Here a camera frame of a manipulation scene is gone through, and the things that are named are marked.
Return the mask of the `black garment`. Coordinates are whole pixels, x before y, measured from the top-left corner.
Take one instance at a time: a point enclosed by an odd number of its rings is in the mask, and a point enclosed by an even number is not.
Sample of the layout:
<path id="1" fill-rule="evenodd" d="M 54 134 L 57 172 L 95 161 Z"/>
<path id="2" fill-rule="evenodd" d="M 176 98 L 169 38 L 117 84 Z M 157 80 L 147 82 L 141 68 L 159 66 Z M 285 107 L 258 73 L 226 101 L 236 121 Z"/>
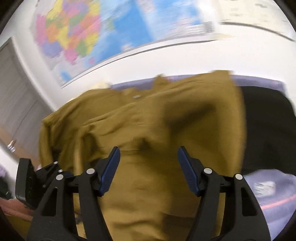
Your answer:
<path id="1" fill-rule="evenodd" d="M 277 169 L 295 174 L 295 113 L 280 91 L 241 88 L 245 103 L 247 141 L 241 172 Z"/>

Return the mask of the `purple plaid bed sheet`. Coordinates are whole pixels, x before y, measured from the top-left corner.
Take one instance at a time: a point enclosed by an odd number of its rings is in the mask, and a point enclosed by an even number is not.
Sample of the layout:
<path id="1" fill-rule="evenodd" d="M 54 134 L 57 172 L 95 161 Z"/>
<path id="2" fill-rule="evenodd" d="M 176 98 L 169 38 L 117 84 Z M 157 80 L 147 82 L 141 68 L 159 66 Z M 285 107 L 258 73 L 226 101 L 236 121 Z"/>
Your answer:
<path id="1" fill-rule="evenodd" d="M 231 75 L 239 87 L 253 86 L 280 91 L 286 96 L 283 82 L 253 76 Z M 295 238 L 295 174 L 277 169 L 260 169 L 243 175 L 250 185 L 270 232 L 271 240 Z"/>

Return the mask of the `colourful wall map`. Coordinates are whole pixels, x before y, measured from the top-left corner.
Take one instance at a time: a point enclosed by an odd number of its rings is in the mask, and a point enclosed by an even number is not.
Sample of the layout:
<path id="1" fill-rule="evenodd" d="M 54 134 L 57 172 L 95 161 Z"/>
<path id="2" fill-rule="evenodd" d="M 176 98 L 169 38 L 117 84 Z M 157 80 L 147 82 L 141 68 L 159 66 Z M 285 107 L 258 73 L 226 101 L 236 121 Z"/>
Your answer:
<path id="1" fill-rule="evenodd" d="M 214 33 L 198 1 L 38 1 L 30 30 L 60 85 L 159 41 Z"/>

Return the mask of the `mustard yellow jacket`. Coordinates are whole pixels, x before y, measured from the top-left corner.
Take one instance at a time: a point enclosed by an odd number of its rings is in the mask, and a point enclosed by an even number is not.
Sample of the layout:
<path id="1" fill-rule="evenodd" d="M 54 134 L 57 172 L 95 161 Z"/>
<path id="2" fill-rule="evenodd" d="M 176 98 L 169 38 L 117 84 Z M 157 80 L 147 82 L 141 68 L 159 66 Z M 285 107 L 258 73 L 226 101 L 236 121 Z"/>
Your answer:
<path id="1" fill-rule="evenodd" d="M 120 163 L 99 203 L 114 240 L 184 240 L 199 205 L 178 162 L 178 148 L 220 175 L 242 167 L 246 141 L 241 90 L 228 71 L 152 88 L 93 89 L 42 121 L 40 162 L 79 175 L 113 147 Z"/>

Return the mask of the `grey wooden door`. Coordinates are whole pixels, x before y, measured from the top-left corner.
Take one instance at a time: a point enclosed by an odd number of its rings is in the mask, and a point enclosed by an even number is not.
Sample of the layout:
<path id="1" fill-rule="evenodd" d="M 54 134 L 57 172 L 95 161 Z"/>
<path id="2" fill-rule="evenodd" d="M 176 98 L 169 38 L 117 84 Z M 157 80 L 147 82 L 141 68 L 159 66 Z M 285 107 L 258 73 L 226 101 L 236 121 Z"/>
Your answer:
<path id="1" fill-rule="evenodd" d="M 39 161 L 42 120 L 52 110 L 31 84 L 12 39 L 1 46 L 1 144 L 17 159 Z"/>

